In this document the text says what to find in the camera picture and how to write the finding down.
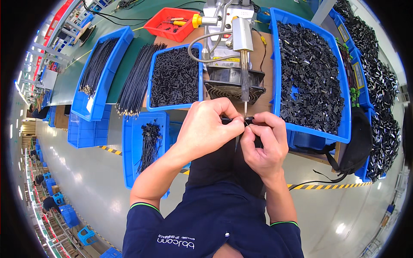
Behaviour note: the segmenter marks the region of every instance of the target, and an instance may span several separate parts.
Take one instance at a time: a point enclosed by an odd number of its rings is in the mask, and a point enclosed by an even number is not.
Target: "shiny floor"
[[[403,107],[393,108],[401,123]],[[184,111],[171,114],[171,120],[185,116]],[[47,122],[36,122],[44,159],[60,186],[83,219],[102,237],[122,250],[129,210],[130,191],[125,188],[122,156],[98,147],[75,149],[67,143],[67,132],[49,128]],[[108,146],[121,150],[121,119],[114,109],[109,125]],[[298,224],[306,257],[358,257],[370,242],[394,196],[397,173],[401,171],[402,153],[399,153],[387,178],[373,185],[320,190],[292,190],[298,212]],[[283,168],[288,184],[329,177],[331,167],[306,158],[288,154]],[[167,216],[182,200],[188,176],[178,174],[171,185],[171,194],[161,200],[161,213]],[[354,175],[347,176],[343,184],[361,182]]]

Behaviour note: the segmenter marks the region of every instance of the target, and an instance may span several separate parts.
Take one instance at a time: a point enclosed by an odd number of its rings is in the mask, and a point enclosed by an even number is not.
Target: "red bin on shelf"
[[[194,14],[199,14],[199,12],[165,7],[153,16],[143,28],[147,29],[152,35],[161,36],[176,42],[182,42],[194,30],[194,27],[192,26],[192,18]],[[171,18],[184,18],[183,21],[186,21],[187,23],[184,26],[178,26],[164,22],[170,21]]]

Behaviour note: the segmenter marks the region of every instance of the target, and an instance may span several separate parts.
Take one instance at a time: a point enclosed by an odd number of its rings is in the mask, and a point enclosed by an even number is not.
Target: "black fan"
[[[210,80],[205,80],[204,85],[211,99],[227,97],[231,101],[241,102],[241,69],[225,66],[207,66]],[[266,92],[265,88],[259,87],[265,76],[264,72],[249,70],[249,101],[255,104],[258,98]]]

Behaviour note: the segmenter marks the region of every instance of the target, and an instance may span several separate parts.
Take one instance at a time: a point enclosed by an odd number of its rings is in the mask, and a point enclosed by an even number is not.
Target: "green sleeve trim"
[[[295,223],[294,221],[280,221],[280,222],[274,222],[273,224],[271,224],[271,225],[270,225],[270,227],[271,227],[272,225],[275,225],[275,224],[280,224],[280,223],[292,223],[292,224],[295,224],[295,225],[298,227],[297,223]]]
[[[133,208],[133,207],[135,207],[135,206],[137,206],[137,205],[146,205],[146,206],[149,206],[149,207],[154,208],[154,209],[157,210],[159,213],[161,213],[155,206],[153,206],[153,205],[151,205],[151,204],[144,203],[144,202],[138,202],[138,203],[132,204],[131,208]]]

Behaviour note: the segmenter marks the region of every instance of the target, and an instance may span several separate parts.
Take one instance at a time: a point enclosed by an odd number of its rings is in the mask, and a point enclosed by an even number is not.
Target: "blue round container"
[[[257,14],[257,20],[259,20],[262,23],[270,23],[271,21],[270,9],[267,7],[261,7],[261,12]]]

